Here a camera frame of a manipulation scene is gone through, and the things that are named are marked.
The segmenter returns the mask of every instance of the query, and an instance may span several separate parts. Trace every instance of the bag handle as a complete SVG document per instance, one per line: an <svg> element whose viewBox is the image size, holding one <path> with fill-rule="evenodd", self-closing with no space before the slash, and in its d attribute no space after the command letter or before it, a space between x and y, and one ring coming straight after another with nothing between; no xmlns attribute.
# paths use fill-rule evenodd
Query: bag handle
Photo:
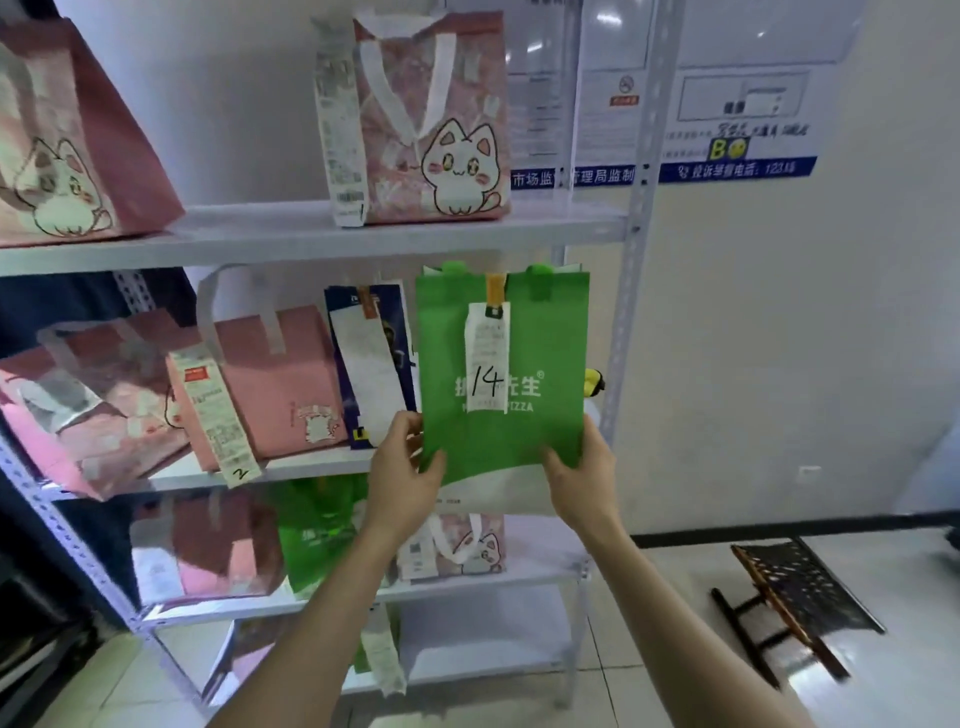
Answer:
<svg viewBox="0 0 960 728"><path fill-rule="evenodd" d="M446 539L444 524L440 520L440 516L436 513L431 513L426 522L430 527L430 535L433 536L433 543L437 545L437 550L440 552L440 555L447 561L452 561L458 567L461 567L473 558L476 552L480 550L480 539L483 536L483 523L480 520L480 514L470 514L470 530L473 532L473 543L457 553L454 553L453 549L450 548L450 542Z"/></svg>
<svg viewBox="0 0 960 728"><path fill-rule="evenodd" d="M217 268L201 280L200 285L197 286L197 330L210 349L214 360L218 364L225 362L220 336L217 334L217 327L213 322L213 302L217 298L220 276L230 268L246 268L250 273L251 283L253 284L253 300L256 302L257 315L260 317L260 323L267 335L267 345L270 348L270 353L287 353L287 346L283 341L283 331L280 328L280 320L276 316L276 305L263 271L242 263L229 263Z"/></svg>
<svg viewBox="0 0 960 728"><path fill-rule="evenodd" d="M126 319L114 319L113 321L64 321L60 324L53 324L52 326L39 330L36 333L36 342L47 350L50 358L54 360L54 364L67 372L76 373L81 368L80 361L77 359L77 355L73 353L73 350L70 349L70 345L66 339L60 338L58 333L60 331L78 333L90 328L103 326L104 324L113 327L117 335L128 344L132 344L141 350L153 350L154 345L144 339Z"/></svg>
<svg viewBox="0 0 960 728"><path fill-rule="evenodd" d="M7 77L16 98L16 110L23 125L23 132L31 142L31 148L27 152L27 159L29 159L29 154L33 151L36 140L41 137L40 125L36 119L34 77L30 73L30 66L27 62L17 56L2 41L0 41L0 75ZM12 165L14 178L23 166L24 161L25 159L19 159L17 163ZM15 209L32 209L30 205L17 197L14 184L7 182L2 169L0 169L0 200Z"/></svg>
<svg viewBox="0 0 960 728"><path fill-rule="evenodd" d="M450 91L450 81L453 79L453 62L457 53L457 34L437 33L434 47L433 76L430 79L430 91L426 97L426 109L423 112L423 123L420 128L414 125L413 119L407 112L400 98L390 88L387 74L383 68L383 52L379 40L364 40L360 43L360 62L363 64L367 82L373 97L380 102L380 107L390 120L400 141L406 146L414 148L417 164L420 164L420 147L418 142L431 129L441 122L446 111L446 97Z"/></svg>

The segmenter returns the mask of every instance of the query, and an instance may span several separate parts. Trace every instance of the human hand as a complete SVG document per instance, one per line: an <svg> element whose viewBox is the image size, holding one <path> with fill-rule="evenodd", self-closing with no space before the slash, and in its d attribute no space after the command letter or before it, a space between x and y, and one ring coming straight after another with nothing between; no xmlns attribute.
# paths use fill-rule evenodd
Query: human hand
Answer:
<svg viewBox="0 0 960 728"><path fill-rule="evenodd" d="M588 415L584 415L584 454L576 469L564 465L553 449L543 451L553 507L583 541L623 529L616 503L615 466L616 457Z"/></svg>
<svg viewBox="0 0 960 728"><path fill-rule="evenodd" d="M360 536L376 540L391 556L433 511L446 472L446 453L440 450L426 473L418 473L422 448L423 416L397 412L373 456Z"/></svg>

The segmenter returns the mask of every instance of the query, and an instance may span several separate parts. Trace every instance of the shelf upright post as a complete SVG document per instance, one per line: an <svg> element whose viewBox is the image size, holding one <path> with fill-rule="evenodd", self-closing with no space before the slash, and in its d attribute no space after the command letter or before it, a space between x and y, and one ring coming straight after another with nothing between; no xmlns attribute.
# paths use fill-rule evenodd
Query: shelf upright post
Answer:
<svg viewBox="0 0 960 728"><path fill-rule="evenodd" d="M654 15L653 43L647 61L650 70L641 107L636 171L627 219L627 239L623 245L616 309L613 314L613 336L607 365L607 393L604 398L603 417L600 420L600 431L611 444L620 412L620 398L623 395L640 273L647 249L650 220L653 217L654 193L660 178L660 155L677 58L680 55L685 8L686 0L659 0Z"/></svg>
<svg viewBox="0 0 960 728"><path fill-rule="evenodd" d="M139 614L133 603L120 586L110 578L100 559L74 530L56 503L51 502L44 495L37 483L38 478L33 475L32 468L25 459L19 447L9 439L7 433L0 432L0 470L6 474L13 488L27 501L34 513L40 517L43 525L57 539L73 562L80 567L93 587L103 595L130 631L154 652L164 671L184 697L201 710L203 702L200 691L174 660L166 646L157 638L155 632L141 625Z"/></svg>

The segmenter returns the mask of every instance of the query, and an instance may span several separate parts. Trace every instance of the white wall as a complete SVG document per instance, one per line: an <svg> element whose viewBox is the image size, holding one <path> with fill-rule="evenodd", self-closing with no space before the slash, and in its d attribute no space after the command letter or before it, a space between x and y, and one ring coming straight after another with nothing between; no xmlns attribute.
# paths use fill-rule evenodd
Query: white wall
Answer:
<svg viewBox="0 0 960 728"><path fill-rule="evenodd" d="M317 3L59 5L187 203L323 196ZM658 193L616 446L634 532L890 512L949 427L960 405L957 27L949 0L875 0L811 179ZM595 274L601 368L617 256L574 254ZM274 274L289 303L342 275L321 264ZM795 486L801 465L821 466L821 482Z"/></svg>
<svg viewBox="0 0 960 728"><path fill-rule="evenodd" d="M951 425L957 27L875 0L812 178L658 192L617 439L634 532L889 513Z"/></svg>

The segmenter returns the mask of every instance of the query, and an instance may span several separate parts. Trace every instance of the white shelving unit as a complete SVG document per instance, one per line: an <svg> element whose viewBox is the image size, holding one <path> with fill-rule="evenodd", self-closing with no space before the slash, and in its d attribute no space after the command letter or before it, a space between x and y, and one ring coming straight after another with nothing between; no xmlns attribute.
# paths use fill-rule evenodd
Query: white shelving unit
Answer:
<svg viewBox="0 0 960 728"><path fill-rule="evenodd" d="M553 199L514 196L513 212L497 222L400 225L341 230L324 202L206 206L188 210L164 234L135 240L0 250L0 277L80 271L113 271L131 311L153 306L141 268L228 262L347 258L372 255L456 254L468 250L552 248L563 262L565 247L618 243L623 256L618 283L608 387L601 431L612 441L636 309L647 232L660 173L660 151L677 65L684 0L658 0L648 55L648 77L638 131L636 176L629 211L575 203L569 191ZM161 628L296 612L303 601L289 588L270 596L221 599L166 609L137 609L60 511L65 497L56 484L38 479L16 442L0 431L0 468L42 518L58 542L134 634L154 651L183 695L209 715L236 690L225 644L205 685L196 684L158 636ZM370 454L332 449L280 458L265 480L318 474L362 473ZM200 470L191 454L131 484L132 492L163 492L223 485ZM576 658L586 631L588 557L559 520L507 519L507 570L500 574L395 584L378 598L401 602L400 657L412 685L480 675L562 669L561 700L572 696ZM561 599L562 582L579 585L572 614ZM373 690L369 676L351 672L344 692Z"/></svg>

